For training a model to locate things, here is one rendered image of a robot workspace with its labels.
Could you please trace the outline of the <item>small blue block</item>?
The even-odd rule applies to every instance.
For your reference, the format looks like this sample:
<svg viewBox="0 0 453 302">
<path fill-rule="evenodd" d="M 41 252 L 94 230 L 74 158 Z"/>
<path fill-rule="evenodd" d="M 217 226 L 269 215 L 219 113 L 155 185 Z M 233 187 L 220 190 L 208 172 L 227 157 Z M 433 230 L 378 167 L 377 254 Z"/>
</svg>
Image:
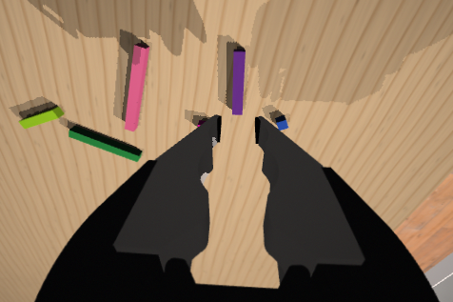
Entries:
<svg viewBox="0 0 453 302">
<path fill-rule="evenodd" d="M 288 129 L 288 125 L 287 125 L 287 122 L 286 122 L 286 118 L 285 116 L 280 116 L 280 117 L 277 117 L 275 118 L 276 120 L 276 123 L 277 123 L 277 126 L 278 126 L 278 129 L 281 131 L 281 130 L 285 130 L 285 129 Z"/>
</svg>

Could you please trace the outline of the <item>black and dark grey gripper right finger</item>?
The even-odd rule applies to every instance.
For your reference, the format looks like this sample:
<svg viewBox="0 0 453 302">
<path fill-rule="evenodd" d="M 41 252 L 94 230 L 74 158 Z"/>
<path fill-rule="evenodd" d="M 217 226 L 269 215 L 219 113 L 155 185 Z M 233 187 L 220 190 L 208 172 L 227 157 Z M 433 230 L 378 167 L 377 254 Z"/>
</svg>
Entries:
<svg viewBox="0 0 453 302">
<path fill-rule="evenodd" d="M 255 141 L 270 184 L 264 245 L 280 284 L 289 266 L 303 265 L 313 291 L 348 302 L 440 302 L 404 243 L 337 172 L 263 116 Z"/>
</svg>

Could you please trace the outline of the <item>purple rod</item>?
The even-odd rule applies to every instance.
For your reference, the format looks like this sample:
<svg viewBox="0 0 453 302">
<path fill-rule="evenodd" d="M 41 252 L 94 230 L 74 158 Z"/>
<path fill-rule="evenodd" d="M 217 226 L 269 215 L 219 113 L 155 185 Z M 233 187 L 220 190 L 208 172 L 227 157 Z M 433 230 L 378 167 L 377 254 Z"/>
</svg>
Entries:
<svg viewBox="0 0 453 302">
<path fill-rule="evenodd" d="M 232 115 L 243 115 L 246 50 L 233 52 Z"/>
</svg>

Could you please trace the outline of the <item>pink rod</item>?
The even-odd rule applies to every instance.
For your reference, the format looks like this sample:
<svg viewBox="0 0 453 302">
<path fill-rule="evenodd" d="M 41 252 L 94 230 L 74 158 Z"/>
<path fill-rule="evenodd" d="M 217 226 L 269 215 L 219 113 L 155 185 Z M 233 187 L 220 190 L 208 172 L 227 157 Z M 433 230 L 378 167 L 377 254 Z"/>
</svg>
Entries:
<svg viewBox="0 0 453 302">
<path fill-rule="evenodd" d="M 128 90 L 128 105 L 125 130 L 135 131 L 141 108 L 143 88 L 148 64 L 149 46 L 141 43 L 134 45 L 131 74 Z"/>
</svg>

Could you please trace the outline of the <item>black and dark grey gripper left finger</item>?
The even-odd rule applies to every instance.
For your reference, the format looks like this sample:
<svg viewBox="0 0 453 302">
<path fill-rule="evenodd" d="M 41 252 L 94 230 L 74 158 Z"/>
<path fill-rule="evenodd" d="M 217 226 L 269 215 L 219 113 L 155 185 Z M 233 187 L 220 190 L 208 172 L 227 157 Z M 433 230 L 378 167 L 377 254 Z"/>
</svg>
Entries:
<svg viewBox="0 0 453 302">
<path fill-rule="evenodd" d="M 102 302 L 163 281 L 166 263 L 192 260 L 208 244 L 204 186 L 220 143 L 217 114 L 155 160 L 148 160 L 79 227 L 34 302 Z"/>
</svg>

